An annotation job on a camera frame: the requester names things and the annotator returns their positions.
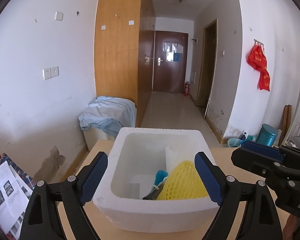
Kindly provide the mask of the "wooden wardrobe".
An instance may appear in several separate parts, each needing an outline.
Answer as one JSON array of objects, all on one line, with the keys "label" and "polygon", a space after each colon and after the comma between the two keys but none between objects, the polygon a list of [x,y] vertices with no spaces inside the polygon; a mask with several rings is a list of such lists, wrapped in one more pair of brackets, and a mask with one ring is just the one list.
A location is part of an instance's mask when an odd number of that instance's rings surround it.
[{"label": "wooden wardrobe", "polygon": [[142,123],[152,91],[154,29],[152,0],[98,0],[96,94],[133,101],[136,126]]}]

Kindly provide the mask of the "grey sock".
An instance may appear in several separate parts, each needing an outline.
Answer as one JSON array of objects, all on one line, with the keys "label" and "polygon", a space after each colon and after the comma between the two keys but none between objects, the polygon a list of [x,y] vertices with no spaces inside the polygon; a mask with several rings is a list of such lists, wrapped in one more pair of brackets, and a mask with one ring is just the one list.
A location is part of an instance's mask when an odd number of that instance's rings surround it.
[{"label": "grey sock", "polygon": [[156,200],[160,193],[161,193],[160,189],[154,189],[149,194],[147,194],[145,197],[143,197],[143,200]]}]

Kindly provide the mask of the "yellow foam fruit net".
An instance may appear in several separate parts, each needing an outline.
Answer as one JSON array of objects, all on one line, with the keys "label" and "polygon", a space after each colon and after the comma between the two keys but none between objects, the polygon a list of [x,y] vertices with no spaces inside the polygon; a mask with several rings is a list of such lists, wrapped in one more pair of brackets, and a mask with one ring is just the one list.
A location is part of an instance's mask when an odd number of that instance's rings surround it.
[{"label": "yellow foam fruit net", "polygon": [[185,160],[179,163],[168,175],[157,200],[185,200],[207,196],[207,190],[194,163]]}]

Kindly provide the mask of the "red fire extinguisher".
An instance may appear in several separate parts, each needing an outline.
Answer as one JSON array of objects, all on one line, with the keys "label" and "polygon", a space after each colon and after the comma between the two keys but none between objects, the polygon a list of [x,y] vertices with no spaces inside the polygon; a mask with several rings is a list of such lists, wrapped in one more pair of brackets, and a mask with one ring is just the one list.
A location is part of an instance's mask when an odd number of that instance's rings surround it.
[{"label": "red fire extinguisher", "polygon": [[189,96],[189,91],[190,91],[190,83],[186,82],[184,87],[184,96]]}]

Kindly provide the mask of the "white styrofoam box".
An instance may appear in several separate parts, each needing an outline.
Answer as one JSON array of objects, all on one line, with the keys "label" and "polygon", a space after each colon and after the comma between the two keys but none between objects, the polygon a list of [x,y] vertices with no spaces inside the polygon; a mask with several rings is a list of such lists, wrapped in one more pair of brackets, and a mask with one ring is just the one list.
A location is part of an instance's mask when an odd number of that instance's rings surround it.
[{"label": "white styrofoam box", "polygon": [[215,216],[218,205],[205,191],[192,196],[192,183],[181,175],[186,197],[164,198],[175,167],[203,152],[212,158],[197,130],[120,129],[93,203],[119,229],[146,233],[193,230]]}]

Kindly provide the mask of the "blue face mask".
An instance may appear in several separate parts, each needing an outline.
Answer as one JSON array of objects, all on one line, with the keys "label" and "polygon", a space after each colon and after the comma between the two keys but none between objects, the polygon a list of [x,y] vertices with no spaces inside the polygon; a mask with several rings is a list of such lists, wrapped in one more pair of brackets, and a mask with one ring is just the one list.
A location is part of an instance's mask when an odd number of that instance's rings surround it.
[{"label": "blue face mask", "polygon": [[164,170],[158,170],[155,174],[152,189],[158,189],[168,177],[168,173]]}]

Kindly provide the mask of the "blue sheet covered bin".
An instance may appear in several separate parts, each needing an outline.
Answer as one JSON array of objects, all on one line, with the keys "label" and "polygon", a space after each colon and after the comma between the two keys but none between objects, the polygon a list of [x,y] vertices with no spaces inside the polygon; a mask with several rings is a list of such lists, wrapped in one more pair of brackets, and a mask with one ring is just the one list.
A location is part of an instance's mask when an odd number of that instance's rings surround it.
[{"label": "blue sheet covered bin", "polygon": [[88,150],[98,140],[114,141],[123,127],[135,127],[135,103],[123,98],[98,96],[78,117]]}]

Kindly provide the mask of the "teal metal canister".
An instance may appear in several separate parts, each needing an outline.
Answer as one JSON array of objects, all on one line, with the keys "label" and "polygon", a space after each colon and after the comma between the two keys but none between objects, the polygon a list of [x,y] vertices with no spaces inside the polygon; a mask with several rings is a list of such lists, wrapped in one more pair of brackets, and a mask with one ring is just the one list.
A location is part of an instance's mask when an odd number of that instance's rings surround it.
[{"label": "teal metal canister", "polygon": [[277,129],[269,124],[262,124],[261,129],[256,138],[256,143],[266,146],[273,146],[278,135]]}]

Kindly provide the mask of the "wall light switch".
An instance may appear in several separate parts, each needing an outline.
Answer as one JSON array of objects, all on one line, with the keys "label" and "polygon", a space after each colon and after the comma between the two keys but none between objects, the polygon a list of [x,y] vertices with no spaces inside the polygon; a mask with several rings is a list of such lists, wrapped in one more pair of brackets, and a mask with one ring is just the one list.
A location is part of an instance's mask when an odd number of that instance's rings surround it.
[{"label": "wall light switch", "polygon": [[57,12],[55,13],[55,20],[57,20],[57,21],[62,21],[62,20],[63,20],[63,13],[60,12],[60,11],[57,11]]}]

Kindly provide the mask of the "double wall socket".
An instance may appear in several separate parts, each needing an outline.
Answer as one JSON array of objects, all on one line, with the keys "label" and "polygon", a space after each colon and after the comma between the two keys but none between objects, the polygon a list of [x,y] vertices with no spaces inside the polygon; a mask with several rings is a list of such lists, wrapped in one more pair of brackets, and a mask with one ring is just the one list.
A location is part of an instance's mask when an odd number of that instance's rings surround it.
[{"label": "double wall socket", "polygon": [[44,68],[43,69],[43,79],[48,80],[53,77],[59,76],[59,67],[52,67],[52,68]]}]

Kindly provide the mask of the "side room door frame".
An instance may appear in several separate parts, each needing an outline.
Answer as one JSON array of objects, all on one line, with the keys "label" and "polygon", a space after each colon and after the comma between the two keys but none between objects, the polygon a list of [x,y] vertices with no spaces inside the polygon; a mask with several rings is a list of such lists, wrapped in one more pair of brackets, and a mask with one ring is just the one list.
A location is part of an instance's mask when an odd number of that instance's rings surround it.
[{"label": "side room door frame", "polygon": [[206,107],[211,93],[216,62],[217,20],[204,28],[202,64],[197,94],[197,106]]}]

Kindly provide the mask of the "printed paper magazine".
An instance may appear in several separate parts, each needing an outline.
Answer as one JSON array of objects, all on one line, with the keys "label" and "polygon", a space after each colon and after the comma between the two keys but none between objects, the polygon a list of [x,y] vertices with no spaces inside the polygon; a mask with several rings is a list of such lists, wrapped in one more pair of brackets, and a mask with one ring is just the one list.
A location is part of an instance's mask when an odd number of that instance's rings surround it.
[{"label": "printed paper magazine", "polygon": [[7,239],[19,239],[25,211],[34,189],[32,177],[10,157],[0,155],[0,230]]}]

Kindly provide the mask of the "red hanging bags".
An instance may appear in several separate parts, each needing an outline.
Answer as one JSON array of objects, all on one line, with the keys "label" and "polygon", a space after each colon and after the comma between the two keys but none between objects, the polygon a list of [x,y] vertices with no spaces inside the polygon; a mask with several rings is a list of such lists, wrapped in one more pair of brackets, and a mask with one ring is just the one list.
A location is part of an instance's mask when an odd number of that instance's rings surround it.
[{"label": "red hanging bags", "polygon": [[247,63],[260,74],[259,82],[257,85],[258,89],[266,90],[269,92],[270,75],[267,71],[267,59],[260,44],[254,44],[250,54],[248,55]]}]

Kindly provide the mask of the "dark brown entrance door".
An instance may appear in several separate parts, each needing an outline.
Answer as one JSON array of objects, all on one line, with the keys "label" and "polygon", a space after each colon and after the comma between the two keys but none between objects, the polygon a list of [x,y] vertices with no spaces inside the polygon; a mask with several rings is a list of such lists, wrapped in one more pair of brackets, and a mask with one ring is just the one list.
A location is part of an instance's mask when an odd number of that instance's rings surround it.
[{"label": "dark brown entrance door", "polygon": [[183,93],[188,40],[187,33],[155,32],[153,91]]}]

